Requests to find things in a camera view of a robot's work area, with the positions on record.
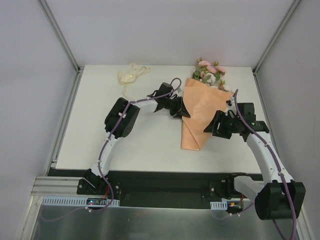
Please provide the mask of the pink fake flower stem two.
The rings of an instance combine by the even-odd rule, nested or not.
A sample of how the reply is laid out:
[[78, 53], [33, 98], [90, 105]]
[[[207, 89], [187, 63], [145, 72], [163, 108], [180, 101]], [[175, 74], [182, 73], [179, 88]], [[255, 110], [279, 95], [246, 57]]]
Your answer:
[[217, 70], [208, 61], [202, 60], [200, 57], [195, 65], [193, 76], [202, 78], [206, 74], [215, 74], [216, 72]]

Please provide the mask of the pink fake flower stem three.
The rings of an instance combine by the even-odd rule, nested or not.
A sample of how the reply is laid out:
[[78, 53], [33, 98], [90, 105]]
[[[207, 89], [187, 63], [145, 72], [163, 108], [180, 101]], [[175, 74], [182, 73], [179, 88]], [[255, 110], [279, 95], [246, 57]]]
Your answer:
[[226, 84], [224, 80], [220, 80], [218, 84], [218, 89], [224, 92], [231, 92], [231, 88]]

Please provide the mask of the kraft wrapping paper sheet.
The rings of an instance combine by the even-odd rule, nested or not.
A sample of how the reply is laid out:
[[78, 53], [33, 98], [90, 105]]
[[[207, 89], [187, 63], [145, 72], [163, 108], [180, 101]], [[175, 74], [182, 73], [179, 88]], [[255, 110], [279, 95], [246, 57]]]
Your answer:
[[183, 103], [190, 117], [182, 117], [181, 149], [200, 151], [211, 136], [204, 132], [216, 111], [227, 109], [226, 101], [231, 92], [209, 87], [193, 78], [186, 80]]

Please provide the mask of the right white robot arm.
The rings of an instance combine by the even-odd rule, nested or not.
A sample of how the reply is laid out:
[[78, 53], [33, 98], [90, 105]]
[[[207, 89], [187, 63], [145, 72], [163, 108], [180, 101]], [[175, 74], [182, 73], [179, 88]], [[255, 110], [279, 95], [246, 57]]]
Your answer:
[[246, 173], [233, 173], [231, 181], [225, 184], [226, 194], [233, 198], [246, 196], [254, 203], [261, 220], [298, 218], [306, 188], [282, 164], [266, 123], [256, 120], [254, 104], [228, 100], [226, 105], [227, 110], [217, 110], [203, 131], [224, 139], [239, 134], [252, 151], [263, 179], [260, 185]]

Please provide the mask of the pink fake flower stem four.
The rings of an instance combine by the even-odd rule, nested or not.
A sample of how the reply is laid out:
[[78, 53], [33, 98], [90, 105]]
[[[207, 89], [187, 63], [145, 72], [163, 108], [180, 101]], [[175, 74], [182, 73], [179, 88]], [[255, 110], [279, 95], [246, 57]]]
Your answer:
[[221, 75], [220, 73], [204, 73], [201, 77], [202, 83], [206, 86], [213, 87], [218, 86], [221, 83]]

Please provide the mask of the cream ribbon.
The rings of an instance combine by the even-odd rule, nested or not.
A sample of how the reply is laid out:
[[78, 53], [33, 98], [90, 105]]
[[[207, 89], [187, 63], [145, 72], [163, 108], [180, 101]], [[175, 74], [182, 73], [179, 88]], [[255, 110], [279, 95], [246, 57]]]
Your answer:
[[134, 100], [131, 96], [127, 94], [129, 86], [134, 84], [136, 80], [151, 72], [151, 68], [147, 66], [138, 66], [135, 63], [130, 63], [127, 70], [119, 70], [117, 73], [117, 82], [122, 86], [121, 94], [129, 100]]

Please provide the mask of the pink fake flower stem one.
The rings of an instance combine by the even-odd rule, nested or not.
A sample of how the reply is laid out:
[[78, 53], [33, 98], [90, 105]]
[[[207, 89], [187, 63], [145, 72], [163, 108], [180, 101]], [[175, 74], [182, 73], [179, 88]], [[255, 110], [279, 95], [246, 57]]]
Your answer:
[[219, 81], [221, 79], [221, 77], [223, 77], [226, 74], [226, 70], [219, 65], [218, 61], [215, 61], [213, 63], [213, 68], [214, 68], [214, 77], [216, 81]]

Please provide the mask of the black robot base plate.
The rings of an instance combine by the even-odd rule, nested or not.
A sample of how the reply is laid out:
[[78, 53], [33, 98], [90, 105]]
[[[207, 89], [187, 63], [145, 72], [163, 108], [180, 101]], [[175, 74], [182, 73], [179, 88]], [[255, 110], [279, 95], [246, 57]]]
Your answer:
[[211, 202], [240, 199], [232, 180], [239, 173], [114, 171], [105, 177], [86, 170], [78, 195], [107, 195], [122, 207], [209, 209]]

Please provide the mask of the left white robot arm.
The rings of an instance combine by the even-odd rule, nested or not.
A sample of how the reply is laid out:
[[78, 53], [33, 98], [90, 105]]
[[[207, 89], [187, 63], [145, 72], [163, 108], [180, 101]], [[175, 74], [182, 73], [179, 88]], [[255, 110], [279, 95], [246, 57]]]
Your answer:
[[115, 147], [131, 133], [140, 113], [155, 113], [166, 109], [176, 119], [191, 117], [183, 97], [175, 94], [178, 89], [163, 82], [159, 89], [143, 99], [129, 101], [123, 97], [118, 98], [104, 120], [106, 139], [98, 158], [79, 180], [77, 194], [102, 195], [111, 189], [105, 179], [110, 171]]

